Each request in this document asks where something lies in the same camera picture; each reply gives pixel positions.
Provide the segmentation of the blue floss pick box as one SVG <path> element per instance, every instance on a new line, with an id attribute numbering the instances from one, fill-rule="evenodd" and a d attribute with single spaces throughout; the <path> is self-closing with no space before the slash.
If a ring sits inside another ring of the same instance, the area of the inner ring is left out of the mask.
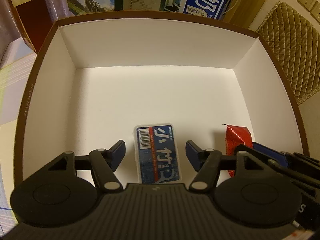
<path id="1" fill-rule="evenodd" d="M 135 158 L 142 184 L 179 183 L 180 160 L 171 124 L 135 127 Z"/>

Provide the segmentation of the double wall socket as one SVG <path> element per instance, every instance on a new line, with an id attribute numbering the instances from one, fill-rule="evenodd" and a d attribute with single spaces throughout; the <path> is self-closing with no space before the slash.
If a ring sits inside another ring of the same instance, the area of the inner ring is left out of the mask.
<path id="1" fill-rule="evenodd" d="M 297 2 L 302 5 L 311 16 L 319 22 L 320 20 L 320 3 L 317 0 L 297 0 Z"/>

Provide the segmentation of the wooden door panel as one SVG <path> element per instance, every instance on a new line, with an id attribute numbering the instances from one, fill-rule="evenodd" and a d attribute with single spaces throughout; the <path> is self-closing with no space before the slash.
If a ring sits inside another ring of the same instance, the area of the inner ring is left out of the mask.
<path id="1" fill-rule="evenodd" d="M 231 0 L 222 21 L 249 28 L 266 0 Z"/>

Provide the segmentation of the pink curtain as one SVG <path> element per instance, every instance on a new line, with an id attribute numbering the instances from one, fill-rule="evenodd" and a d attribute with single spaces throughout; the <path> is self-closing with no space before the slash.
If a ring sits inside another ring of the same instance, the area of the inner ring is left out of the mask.
<path id="1" fill-rule="evenodd" d="M 20 37 L 38 53 L 53 23 L 71 15 L 67 0 L 1 0 L 1 54 Z"/>

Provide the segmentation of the red snack packet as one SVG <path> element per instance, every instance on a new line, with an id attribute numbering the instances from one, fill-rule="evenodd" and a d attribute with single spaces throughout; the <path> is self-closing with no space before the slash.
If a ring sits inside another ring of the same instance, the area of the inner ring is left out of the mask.
<path id="1" fill-rule="evenodd" d="M 225 145 L 226 155 L 234 157 L 235 149 L 240 145 L 253 147 L 252 135 L 247 127 L 228 125 L 226 126 Z"/>

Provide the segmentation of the large brown cardboard box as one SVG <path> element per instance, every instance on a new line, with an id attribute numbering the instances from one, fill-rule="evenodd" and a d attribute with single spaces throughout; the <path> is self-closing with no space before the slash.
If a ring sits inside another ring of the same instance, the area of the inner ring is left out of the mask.
<path id="1" fill-rule="evenodd" d="M 57 21 L 31 69 L 17 119 L 14 183 L 65 151 L 122 139 L 122 183 L 138 179 L 137 126 L 170 124 L 182 181 L 193 140 L 225 149 L 226 125 L 278 151 L 309 154 L 302 116 L 271 48 L 254 31 L 200 16 L 112 11 Z"/>

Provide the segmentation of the quilted olive chair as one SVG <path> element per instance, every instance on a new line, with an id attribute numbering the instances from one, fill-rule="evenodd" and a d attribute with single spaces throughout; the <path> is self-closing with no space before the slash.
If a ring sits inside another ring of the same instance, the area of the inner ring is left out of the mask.
<path id="1" fill-rule="evenodd" d="M 277 2 L 257 32 L 273 51 L 299 105 L 319 92 L 319 32 L 306 18 Z"/>

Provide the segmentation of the checked tablecloth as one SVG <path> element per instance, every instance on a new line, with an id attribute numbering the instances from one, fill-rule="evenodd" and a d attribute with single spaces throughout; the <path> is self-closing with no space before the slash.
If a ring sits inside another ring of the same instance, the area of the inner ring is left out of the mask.
<path id="1" fill-rule="evenodd" d="M 1 60 L 1 236 L 16 224 L 10 206 L 14 189 L 14 144 L 18 112 L 36 54 L 20 37 L 12 41 Z"/>

